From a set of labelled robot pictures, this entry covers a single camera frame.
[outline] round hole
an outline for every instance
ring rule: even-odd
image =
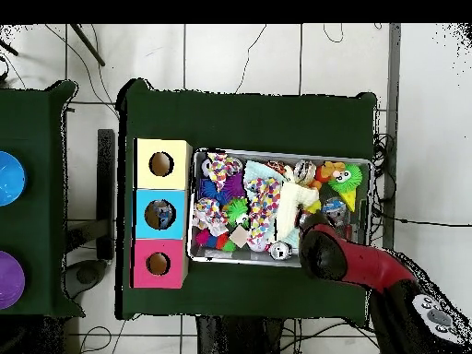
[[[152,201],[146,207],[144,220],[154,230],[166,230],[175,221],[175,207],[165,199]]]
[[[173,170],[173,158],[166,152],[156,152],[149,160],[149,169],[156,176],[167,176]]]
[[[154,253],[146,261],[149,273],[156,276],[163,276],[171,268],[171,259],[164,253]]]

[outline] dark green table surface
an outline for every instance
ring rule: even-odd
[[[79,316],[62,291],[65,254],[65,107],[77,85],[57,82],[45,91],[0,89],[0,150],[27,173],[24,193],[0,207],[0,250],[25,272],[23,295],[4,314]]]
[[[116,315],[345,317],[363,325],[364,289],[311,280],[299,268],[191,262],[181,289],[130,289],[132,140],[184,139],[193,148],[372,160],[375,104],[371,93],[346,98],[170,92],[152,90],[143,79],[130,80],[117,101],[121,120]]]

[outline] pink toy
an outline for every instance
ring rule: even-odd
[[[188,270],[184,249],[184,240],[137,239],[134,248],[131,248],[131,252],[135,253],[132,288],[181,288]],[[169,259],[168,270],[163,275],[152,274],[148,269],[148,258],[156,253],[162,253]]]

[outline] green spiky ball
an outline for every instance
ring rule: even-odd
[[[236,244],[234,244],[234,242],[231,240],[228,240],[221,250],[232,253],[233,251],[236,251]]]
[[[236,226],[236,220],[239,216],[247,213],[246,198],[233,198],[228,204],[226,211],[228,215],[228,222],[232,227]]]
[[[331,179],[328,183],[338,193],[348,193],[352,190],[355,190],[356,187],[362,182],[362,172],[360,168],[354,164],[346,164],[345,171],[350,172],[350,178],[343,182],[339,183],[336,179]]]

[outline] white tile floor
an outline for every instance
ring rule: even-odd
[[[95,44],[94,31],[83,25],[83,31]],[[112,101],[131,77],[144,77],[155,89],[199,89],[212,92],[234,92],[242,80],[247,49],[259,35],[259,25],[187,25],[185,66],[183,58],[183,25],[96,25],[100,54],[106,66],[101,69],[103,83]],[[329,36],[340,38],[339,24],[326,24]],[[90,73],[77,55],[44,25],[3,28],[0,37],[20,53],[6,55],[17,69],[28,89],[45,89],[59,79],[76,81],[79,91],[67,114],[68,216],[94,218],[96,193],[97,130],[118,131],[118,120],[100,82],[99,66],[70,27],[51,25],[60,37],[84,59]],[[250,52],[241,93],[265,94],[318,93],[356,96],[372,91],[378,106],[385,109],[388,71],[388,26],[376,29],[373,23],[343,24],[343,41],[333,43],[325,36],[323,24],[304,24],[300,80],[300,25],[269,24]],[[22,83],[11,72],[12,88]],[[380,128],[386,125],[380,112]],[[77,249],[68,263],[93,257],[93,250]],[[112,354],[123,322],[114,317],[114,263],[105,278],[94,289],[79,297],[85,318],[68,324],[68,354],[78,354],[85,334],[101,325],[112,333],[106,348],[84,354]],[[338,319],[303,320],[306,336],[338,323]],[[293,329],[293,321],[287,328]],[[124,325],[113,354],[196,354],[195,319],[181,316],[140,316]],[[83,350],[107,345],[110,338],[103,329],[88,336]],[[281,346],[293,341],[287,332]],[[284,353],[292,354],[288,347]],[[323,336],[301,343],[301,354],[378,354],[369,339],[347,325],[333,328]]]

